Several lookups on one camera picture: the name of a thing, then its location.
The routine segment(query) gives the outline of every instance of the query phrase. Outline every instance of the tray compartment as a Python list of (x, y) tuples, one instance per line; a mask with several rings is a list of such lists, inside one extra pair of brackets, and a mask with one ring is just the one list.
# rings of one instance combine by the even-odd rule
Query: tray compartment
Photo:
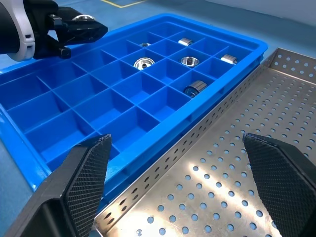
[(87, 72), (91, 72), (115, 60), (115, 57), (102, 50), (96, 49), (75, 57), (73, 62), (85, 69)]
[(165, 59), (147, 68), (145, 72), (163, 83), (169, 84), (188, 71), (188, 67)]
[(140, 107), (159, 121), (165, 120), (184, 106), (190, 98), (171, 87), (165, 87), (140, 104)]
[(134, 68), (123, 61), (116, 60), (92, 72), (92, 75), (107, 86), (112, 86), (137, 72), (139, 72), (137, 68)]
[(0, 86), (0, 103), (9, 110), (49, 91), (35, 74), (31, 74)]
[(55, 89), (86, 74), (71, 61), (58, 63), (37, 73), (38, 77), (51, 89)]
[(67, 111), (26, 133), (34, 148), (46, 161), (73, 147), (93, 129), (75, 112)]
[(159, 122), (152, 116), (137, 107), (133, 107), (101, 128), (100, 132), (111, 134), (112, 143), (122, 152), (158, 124)]
[(128, 100), (111, 89), (75, 107), (75, 110), (95, 129), (116, 119), (133, 106)]
[(164, 84), (160, 81), (139, 72), (117, 84), (114, 89), (134, 104), (138, 104), (162, 87), (164, 87)]
[(26, 132), (68, 109), (69, 107), (58, 96), (48, 92), (8, 110), (8, 113), (21, 131)]

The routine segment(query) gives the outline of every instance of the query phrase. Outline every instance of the stainless steel tray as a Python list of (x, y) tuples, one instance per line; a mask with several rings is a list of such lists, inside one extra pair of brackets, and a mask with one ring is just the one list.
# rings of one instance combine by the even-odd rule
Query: stainless steel tray
[(294, 144), (316, 165), (316, 60), (278, 49), (96, 218), (107, 237), (278, 237), (244, 132)]

